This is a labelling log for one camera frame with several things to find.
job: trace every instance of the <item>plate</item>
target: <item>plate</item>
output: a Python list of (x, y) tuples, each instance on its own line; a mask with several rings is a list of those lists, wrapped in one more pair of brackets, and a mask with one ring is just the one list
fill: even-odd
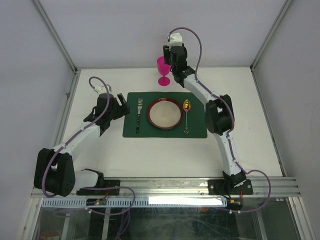
[(183, 120), (184, 111), (178, 101), (163, 97), (149, 105), (147, 118), (153, 126), (159, 129), (173, 129)]

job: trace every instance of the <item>white wall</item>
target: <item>white wall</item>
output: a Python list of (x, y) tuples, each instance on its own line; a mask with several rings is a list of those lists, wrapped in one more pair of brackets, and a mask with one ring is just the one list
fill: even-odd
[(0, 32), (0, 239), (14, 240), (71, 71), (31, 1), (0, 1)]
[(320, 1), (295, 1), (256, 68), (276, 144), (320, 238)]
[[(202, 67), (249, 66), (285, 0), (41, 0), (77, 67), (153, 67), (166, 36), (189, 27)], [(183, 31), (190, 65), (197, 40)]]

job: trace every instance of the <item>wine glass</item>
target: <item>wine glass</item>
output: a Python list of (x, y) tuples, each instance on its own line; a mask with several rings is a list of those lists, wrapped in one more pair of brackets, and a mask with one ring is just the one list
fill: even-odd
[(170, 79), (166, 77), (166, 75), (170, 73), (171, 66), (168, 64), (165, 64), (165, 58), (163, 56), (157, 59), (156, 65), (159, 73), (162, 75), (162, 77), (160, 77), (158, 80), (158, 84), (160, 84), (161, 86), (169, 85)]

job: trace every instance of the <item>mounting plate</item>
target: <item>mounting plate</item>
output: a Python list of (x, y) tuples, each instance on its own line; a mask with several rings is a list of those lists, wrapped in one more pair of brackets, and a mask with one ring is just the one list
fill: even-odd
[(216, 179), (216, 180), (208, 180), (208, 190), (209, 195), (240, 195), (241, 190), (243, 195), (253, 195), (254, 190), (252, 188), (251, 180), (247, 179), (244, 184), (241, 186), (237, 186), (231, 189), (230, 192), (226, 192), (224, 189), (225, 180), (224, 179)]
[[(110, 180), (110, 179), (104, 179), (103, 185), (107, 188), (120, 186), (120, 180)], [(87, 189), (80, 189), (79, 191), (76, 191), (76, 194), (78, 196), (104, 196), (106, 195), (108, 190), (87, 190)], [(109, 191), (109, 196), (119, 196), (120, 189), (112, 189)]]

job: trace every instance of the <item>fork handle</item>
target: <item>fork handle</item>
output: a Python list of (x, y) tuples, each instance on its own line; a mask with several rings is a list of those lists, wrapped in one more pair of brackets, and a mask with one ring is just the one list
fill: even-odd
[(140, 114), (138, 114), (138, 116), (136, 118), (136, 129), (135, 129), (136, 134), (139, 133), (139, 126), (140, 126)]

